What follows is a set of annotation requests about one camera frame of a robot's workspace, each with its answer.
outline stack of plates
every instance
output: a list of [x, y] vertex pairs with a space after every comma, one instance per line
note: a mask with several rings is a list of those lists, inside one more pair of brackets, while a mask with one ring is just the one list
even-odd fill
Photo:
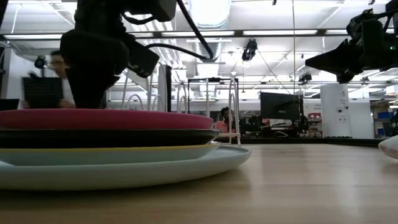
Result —
[[248, 150], [212, 142], [220, 134], [212, 124], [153, 111], [3, 111], [0, 189], [142, 187], [218, 174], [247, 160]]

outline desk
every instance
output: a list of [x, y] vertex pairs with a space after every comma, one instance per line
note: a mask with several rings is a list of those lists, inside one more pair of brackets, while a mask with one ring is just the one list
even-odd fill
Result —
[[326, 144], [244, 147], [252, 149], [252, 156], [239, 168], [180, 184], [100, 192], [0, 192], [0, 223], [398, 220], [398, 161], [378, 149]]

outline black plate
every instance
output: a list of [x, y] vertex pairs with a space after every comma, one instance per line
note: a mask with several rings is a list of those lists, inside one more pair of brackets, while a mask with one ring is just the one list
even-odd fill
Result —
[[220, 134], [201, 129], [0, 130], [1, 148], [152, 147], [207, 144]]

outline ceiling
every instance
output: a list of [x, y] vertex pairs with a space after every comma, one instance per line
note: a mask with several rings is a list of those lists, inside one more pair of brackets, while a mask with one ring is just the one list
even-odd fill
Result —
[[[373, 8], [375, 13], [384, 12], [388, 1], [376, 1], [368, 6], [368, 1], [363, 0], [295, 0], [294, 22], [292, 1], [278, 0], [275, 6], [268, 0], [232, 0], [226, 30], [292, 30], [296, 29], [345, 29], [349, 20], [362, 13], [363, 10]], [[73, 14], [76, 9], [75, 2], [63, 1], [34, 1], [34, 0], [9, 0], [0, 34], [57, 34], [73, 28]], [[219, 9], [209, 5], [204, 15], [217, 14]], [[150, 22], [146, 25], [135, 26], [124, 21], [128, 32], [157, 32], [157, 31], [186, 31], [191, 30], [177, 6], [174, 20], [166, 23]], [[218, 59], [216, 71], [210, 71], [209, 76], [233, 77], [231, 72], [236, 72], [235, 77], [240, 82], [289, 82], [292, 74], [302, 68], [305, 59], [316, 56], [322, 52], [335, 49], [347, 36], [311, 36], [296, 38], [292, 35], [286, 37], [256, 37], [261, 55], [255, 56], [249, 64], [243, 64], [241, 57], [242, 48], [250, 36], [238, 38], [224, 38], [221, 55]], [[140, 39], [146, 45], [151, 42], [166, 42], [195, 50], [194, 38], [179, 38], [161, 40]], [[18, 48], [18, 53], [30, 58], [36, 55], [48, 55], [51, 50], [59, 48], [58, 40], [18, 40], [11, 41], [11, 47]], [[161, 54], [162, 63], [167, 63], [179, 68], [179, 79], [186, 80], [198, 74], [199, 60], [171, 50], [156, 49]], [[308, 69], [313, 80], [323, 80], [319, 71]], [[385, 80], [393, 80], [395, 76], [386, 76]], [[259, 85], [245, 85], [245, 88], [261, 88]], [[385, 85], [375, 85], [369, 88], [383, 88]]]

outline wooden table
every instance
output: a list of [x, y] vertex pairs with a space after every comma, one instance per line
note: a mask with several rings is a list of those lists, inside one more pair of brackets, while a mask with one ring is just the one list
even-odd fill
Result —
[[244, 147], [252, 149], [252, 156], [237, 169], [180, 184], [99, 192], [0, 192], [0, 223], [398, 222], [398, 161], [377, 149]]

